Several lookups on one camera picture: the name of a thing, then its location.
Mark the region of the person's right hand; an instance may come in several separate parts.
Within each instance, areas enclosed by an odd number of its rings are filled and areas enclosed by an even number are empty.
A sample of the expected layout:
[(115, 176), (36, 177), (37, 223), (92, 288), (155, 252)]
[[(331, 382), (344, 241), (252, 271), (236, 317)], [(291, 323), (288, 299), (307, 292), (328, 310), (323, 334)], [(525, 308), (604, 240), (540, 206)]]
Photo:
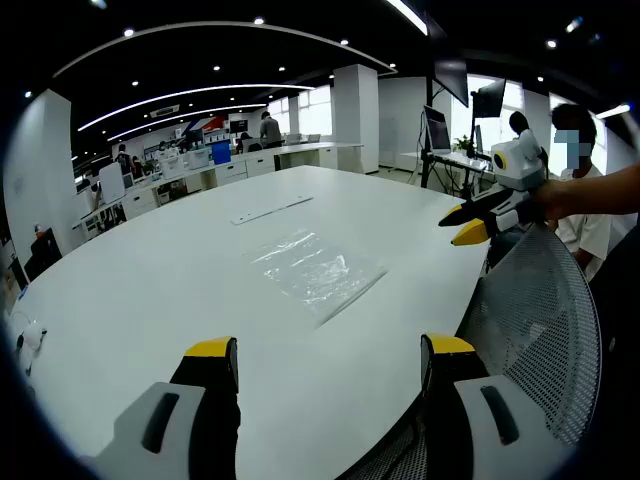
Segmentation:
[(571, 189), (568, 182), (547, 180), (539, 186), (533, 200), (537, 209), (548, 221), (557, 221), (572, 214)]

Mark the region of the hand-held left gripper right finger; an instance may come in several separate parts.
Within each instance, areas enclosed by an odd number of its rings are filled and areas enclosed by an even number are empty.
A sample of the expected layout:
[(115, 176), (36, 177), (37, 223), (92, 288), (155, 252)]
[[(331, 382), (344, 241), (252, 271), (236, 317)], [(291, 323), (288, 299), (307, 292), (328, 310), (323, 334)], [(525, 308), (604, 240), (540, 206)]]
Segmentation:
[(430, 479), (550, 479), (570, 458), (543, 410), (474, 347), (440, 334), (420, 339), (422, 412)]

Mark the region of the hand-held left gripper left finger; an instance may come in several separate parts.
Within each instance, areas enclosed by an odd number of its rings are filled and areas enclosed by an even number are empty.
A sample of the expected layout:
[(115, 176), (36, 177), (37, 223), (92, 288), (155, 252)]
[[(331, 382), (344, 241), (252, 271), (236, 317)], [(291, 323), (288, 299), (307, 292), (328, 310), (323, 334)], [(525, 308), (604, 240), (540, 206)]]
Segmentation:
[(241, 421), (237, 339), (199, 342), (114, 422), (92, 458), (102, 479), (234, 479)]

